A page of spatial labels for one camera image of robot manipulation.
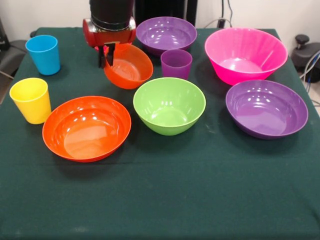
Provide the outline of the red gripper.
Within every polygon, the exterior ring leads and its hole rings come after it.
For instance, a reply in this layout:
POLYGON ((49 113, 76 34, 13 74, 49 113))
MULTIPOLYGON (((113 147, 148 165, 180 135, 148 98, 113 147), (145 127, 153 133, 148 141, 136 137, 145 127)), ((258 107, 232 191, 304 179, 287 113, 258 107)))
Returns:
POLYGON ((132 43, 135 40, 136 21, 131 17, 128 27, 121 30, 106 30, 95 25, 90 18, 85 18, 82 21, 82 30, 86 43, 90 47, 97 47, 98 65, 104 68, 106 60, 113 66, 116 44, 132 43))

